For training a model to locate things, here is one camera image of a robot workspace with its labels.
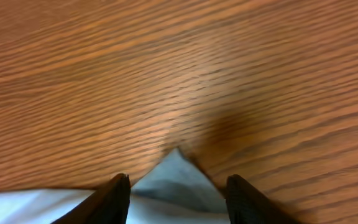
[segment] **cloth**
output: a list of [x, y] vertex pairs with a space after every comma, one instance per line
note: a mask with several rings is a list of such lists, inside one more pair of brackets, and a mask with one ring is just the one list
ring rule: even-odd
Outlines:
[[[0, 224], [48, 224], [92, 190], [23, 190], [0, 193]], [[213, 184], [178, 149], [132, 187], [128, 224], [228, 224], [226, 204]]]

